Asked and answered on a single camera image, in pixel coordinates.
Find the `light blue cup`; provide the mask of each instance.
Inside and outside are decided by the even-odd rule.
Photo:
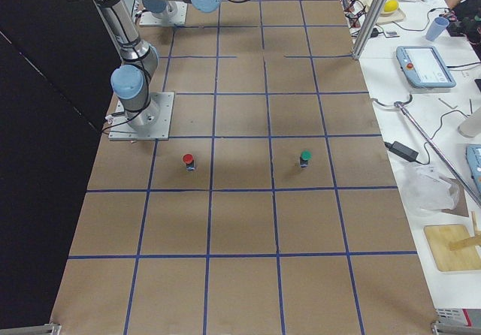
[[[449,25],[449,20],[444,17],[436,17],[426,32],[426,40],[434,41]]]

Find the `green bottle cap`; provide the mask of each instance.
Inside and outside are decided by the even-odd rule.
[[[302,154],[301,154],[301,158],[304,161],[309,161],[311,157],[313,157],[313,156],[311,155],[311,153],[309,151],[303,151]]]

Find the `plastic bag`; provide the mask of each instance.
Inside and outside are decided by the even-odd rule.
[[[459,186],[441,175],[432,164],[410,163],[405,167],[406,179],[400,187],[403,201],[412,208],[453,210],[459,202]]]

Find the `blue grid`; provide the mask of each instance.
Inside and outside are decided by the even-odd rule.
[[[262,23],[262,2],[269,2],[269,1],[297,1],[300,3],[301,6],[301,13],[302,13],[302,19],[303,19],[303,25],[299,26],[266,26]],[[137,274],[138,274],[138,266],[139,266],[139,261],[141,259],[147,259],[147,258],[158,258],[158,259],[165,259],[165,258],[203,258],[206,261],[206,271],[205,271],[205,284],[204,284],[204,322],[203,322],[203,334],[207,334],[207,313],[208,313],[208,301],[209,301],[209,275],[210,275],[210,259],[212,258],[276,258],[277,261],[277,281],[278,281],[278,291],[279,291],[279,309],[280,309],[280,324],[281,324],[281,331],[282,334],[286,334],[286,324],[285,324],[285,319],[284,319],[284,307],[283,307],[283,290],[282,290],[282,274],[281,274],[281,258],[292,258],[292,257],[330,257],[330,256],[344,256],[347,259],[347,264],[349,268],[349,275],[351,279],[351,285],[352,285],[352,294],[355,299],[355,307],[357,311],[357,316],[358,316],[358,322],[359,322],[359,327],[361,330],[361,333],[364,335],[365,334],[365,329],[364,329],[364,324],[363,324],[363,319],[362,319],[362,312],[361,308],[359,305],[359,299],[358,299],[358,294],[356,291],[356,284],[355,284],[355,275],[352,269],[352,262],[351,262],[351,257],[352,256],[366,256],[366,255],[416,255],[416,251],[386,251],[386,252],[351,252],[349,250],[349,244],[348,244],[348,239],[347,239],[347,234],[346,234],[346,227],[344,224],[344,219],[343,219],[343,212],[342,208],[340,205],[340,197],[339,197],[339,191],[342,190],[377,190],[377,189],[396,189],[397,186],[337,186],[337,181],[336,181],[336,176],[334,172],[334,164],[333,164],[333,158],[331,154],[331,147],[329,143],[330,138],[336,138],[336,137],[380,137],[381,134],[338,134],[338,135],[332,135],[328,134],[326,123],[325,123],[325,117],[324,117],[324,112],[322,108],[322,101],[321,98],[323,95],[349,95],[349,94],[366,94],[368,93],[367,91],[357,91],[357,92],[320,92],[319,91],[319,84],[318,84],[318,78],[316,76],[316,70],[315,70],[315,65],[314,65],[314,59],[317,58],[335,58],[335,57],[347,57],[350,56],[348,54],[346,55],[339,55],[339,56],[313,56],[312,55],[312,50],[310,46],[310,39],[309,39],[309,34],[307,29],[309,27],[346,27],[346,26],[339,26],[339,25],[307,25],[306,20],[305,20],[305,15],[304,15],[304,8],[303,8],[303,2],[308,2],[308,1],[337,1],[337,0],[258,0],[259,3],[259,10],[260,10],[260,17],[261,17],[261,36],[262,36],[262,48],[265,48],[265,42],[264,42],[264,28],[282,28],[282,27],[301,27],[304,28],[306,40],[307,40],[307,46],[309,50],[309,56],[286,56],[286,58],[305,58],[309,59],[311,62],[311,67],[312,67],[312,72],[313,72],[313,79],[314,79],[314,85],[316,88],[315,92],[296,92],[296,93],[282,93],[282,92],[269,92],[268,91],[268,72],[267,72],[267,66],[266,62],[264,60],[264,76],[265,76],[265,92],[264,93],[219,93],[217,92],[217,80],[215,80],[215,85],[214,85],[214,92],[206,92],[206,93],[176,93],[176,95],[213,95],[213,127],[212,127],[212,136],[176,136],[176,137],[171,137],[171,138],[178,138],[178,139],[190,139],[190,138],[205,138],[205,139],[211,139],[211,157],[210,157],[210,182],[209,182],[209,189],[152,189],[152,180],[153,180],[153,172],[155,168],[155,162],[156,162],[156,153],[159,150],[159,147],[161,146],[158,141],[156,141],[154,150],[153,150],[153,157],[150,165],[150,174],[149,174],[149,180],[148,180],[148,186],[147,189],[94,189],[94,190],[88,190],[88,193],[109,193],[109,192],[145,192],[146,198],[145,198],[145,203],[144,203],[144,212],[143,212],[143,217],[142,217],[142,222],[141,222],[141,229],[139,233],[139,240],[138,240],[138,248],[137,248],[137,253],[136,254],[131,254],[131,255],[71,255],[68,257],[69,260],[88,260],[88,259],[116,259],[116,258],[127,258],[127,259],[135,259],[135,266],[134,266],[134,273],[132,277],[132,285],[129,293],[129,303],[128,303],[128,308],[127,308],[127,313],[126,313],[126,321],[125,321],[125,326],[124,326],[124,335],[127,335],[129,332],[129,320],[130,320],[130,315],[132,311],[132,303],[134,300],[134,295],[135,295],[135,283],[137,279]],[[175,30],[174,34],[172,36],[171,40],[171,47],[170,47],[170,52],[168,56],[163,56],[161,58],[167,59],[167,65],[165,69],[165,78],[164,78],[164,83],[162,87],[162,91],[165,91],[167,79],[168,79],[168,72],[169,72],[169,67],[172,59],[185,59],[185,58],[211,58],[211,59],[216,59],[216,70],[215,70],[215,78],[217,79],[217,75],[219,73],[219,59],[223,58],[236,58],[236,56],[220,56],[219,55],[219,36],[220,36],[220,29],[221,28],[228,28],[228,27],[251,27],[251,26],[221,26],[220,25],[220,17],[221,17],[221,10],[222,6],[218,11],[218,16],[217,16],[217,26],[204,26],[205,28],[217,28],[217,34],[216,34],[216,56],[172,56],[172,50],[174,46],[174,39],[175,39]],[[271,134],[271,114],[270,114],[270,106],[269,106],[269,101],[270,101],[270,95],[315,95],[317,97],[318,103],[319,103],[319,115],[321,116],[322,119],[322,127],[324,130],[324,135],[314,135],[314,136],[274,136]],[[265,95],[266,99],[266,104],[267,104],[267,116],[268,116],[268,136],[216,136],[215,135],[215,127],[216,127],[216,103],[217,103],[217,96],[219,95]],[[268,140],[269,143],[269,157],[270,157],[270,166],[271,166],[271,187],[269,189],[220,189],[216,190],[213,188],[213,161],[214,161],[214,153],[215,153],[215,139],[217,138],[265,138]],[[272,148],[272,140],[276,138],[324,138],[325,139],[325,144],[328,152],[328,160],[329,160],[329,165],[331,168],[331,175],[332,175],[332,181],[333,181],[333,186],[326,186],[326,187],[311,187],[311,188],[294,188],[294,189],[282,189],[282,188],[276,188],[275,182],[274,182],[274,162],[273,162],[273,148]],[[279,231],[277,227],[277,202],[276,202],[276,193],[278,192],[296,192],[296,191],[334,191],[335,193],[335,198],[337,202],[337,211],[339,214],[339,220],[340,220],[340,225],[341,225],[341,230],[342,230],[342,235],[343,235],[343,242],[344,242],[344,247],[345,251],[343,252],[313,252],[313,253],[280,253],[280,247],[279,247]],[[142,255],[141,254],[141,247],[142,247],[142,240],[143,240],[143,235],[144,235],[144,227],[147,219],[147,209],[148,209],[148,203],[150,199],[150,194],[154,192],[207,192],[209,191],[209,204],[208,204],[208,220],[207,220],[207,244],[206,244],[206,253],[204,255],[199,255],[199,254],[183,254],[183,255],[178,255],[178,254],[166,254],[166,255]],[[214,192],[270,192],[272,193],[272,201],[273,201],[273,216],[274,216],[274,238],[275,238],[275,243],[276,243],[276,253],[271,254],[212,254],[210,252],[210,230],[211,230],[211,221],[212,221],[212,199],[213,199],[213,193]]]

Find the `black wall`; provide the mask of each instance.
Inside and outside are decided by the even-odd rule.
[[[50,320],[119,58],[90,0],[0,0],[0,31],[2,329]]]

